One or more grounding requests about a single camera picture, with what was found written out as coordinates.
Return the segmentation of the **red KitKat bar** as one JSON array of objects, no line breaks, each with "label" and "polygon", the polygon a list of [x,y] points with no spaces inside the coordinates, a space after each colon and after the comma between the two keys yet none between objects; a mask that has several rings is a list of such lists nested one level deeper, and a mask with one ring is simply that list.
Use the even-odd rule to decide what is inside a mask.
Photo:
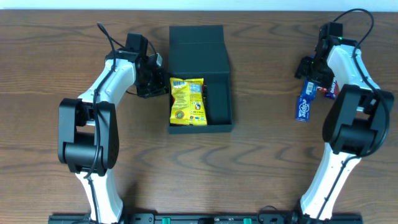
[{"label": "red KitKat bar", "polygon": [[320,86],[317,87],[317,90],[322,91],[322,92],[324,92],[324,93],[328,92],[328,89],[327,89],[327,88],[320,87]]}]

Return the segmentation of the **purple Dairy Milk bar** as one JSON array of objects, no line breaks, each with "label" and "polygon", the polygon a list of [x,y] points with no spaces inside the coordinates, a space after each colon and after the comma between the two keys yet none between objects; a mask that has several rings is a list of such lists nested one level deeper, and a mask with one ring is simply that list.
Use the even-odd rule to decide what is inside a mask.
[{"label": "purple Dairy Milk bar", "polygon": [[336,99],[336,89],[338,88],[336,78],[333,78],[333,81],[331,83],[331,86],[327,89],[325,93],[326,98],[330,98],[332,100]]}]

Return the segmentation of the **yellow snack bag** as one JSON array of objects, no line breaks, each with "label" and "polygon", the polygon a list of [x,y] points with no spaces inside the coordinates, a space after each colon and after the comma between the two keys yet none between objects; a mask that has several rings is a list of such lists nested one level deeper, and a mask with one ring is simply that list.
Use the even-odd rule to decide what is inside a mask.
[{"label": "yellow snack bag", "polygon": [[206,126],[203,78],[170,78],[173,98],[170,123],[179,126]]}]

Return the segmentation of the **dark green box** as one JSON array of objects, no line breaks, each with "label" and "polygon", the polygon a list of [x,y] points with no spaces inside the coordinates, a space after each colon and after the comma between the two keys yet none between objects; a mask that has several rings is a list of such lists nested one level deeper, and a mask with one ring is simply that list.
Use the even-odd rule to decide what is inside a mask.
[{"label": "dark green box", "polygon": [[169,124],[170,134],[228,133],[233,129],[231,69],[222,25],[170,26],[169,73],[203,78],[206,126]]}]

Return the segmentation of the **blue biscuit bar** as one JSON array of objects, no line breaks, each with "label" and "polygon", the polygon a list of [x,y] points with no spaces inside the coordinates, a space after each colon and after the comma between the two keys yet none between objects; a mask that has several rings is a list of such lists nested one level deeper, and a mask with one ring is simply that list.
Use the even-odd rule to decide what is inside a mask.
[{"label": "blue biscuit bar", "polygon": [[307,77],[305,78],[302,92],[301,92],[301,97],[304,97],[308,100],[314,100],[317,94],[317,84],[314,82],[311,82]]}]

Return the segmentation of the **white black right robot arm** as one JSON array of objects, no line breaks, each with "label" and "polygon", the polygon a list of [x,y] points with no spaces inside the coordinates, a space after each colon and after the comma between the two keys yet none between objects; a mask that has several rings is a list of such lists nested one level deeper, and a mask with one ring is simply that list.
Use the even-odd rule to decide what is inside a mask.
[{"label": "white black right robot arm", "polygon": [[321,163],[291,222],[353,222],[333,217],[333,207],[350,172],[385,140],[394,97],[373,82],[358,42],[344,38],[343,25],[337,22],[321,26],[314,57],[301,59],[295,77],[323,88],[336,83],[340,90],[323,124]]}]

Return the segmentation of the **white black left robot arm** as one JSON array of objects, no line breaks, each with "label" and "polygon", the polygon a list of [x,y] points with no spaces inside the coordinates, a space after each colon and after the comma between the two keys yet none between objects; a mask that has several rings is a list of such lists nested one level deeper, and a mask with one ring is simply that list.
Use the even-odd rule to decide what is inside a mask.
[{"label": "white black left robot arm", "polygon": [[80,180],[91,212],[52,215],[49,223],[122,223],[123,201],[114,179],[119,154],[116,109],[132,86],[150,98],[168,93],[162,57],[147,55],[150,42],[129,33],[126,43],[105,57],[104,69],[78,98],[65,98],[58,111],[58,159]]}]

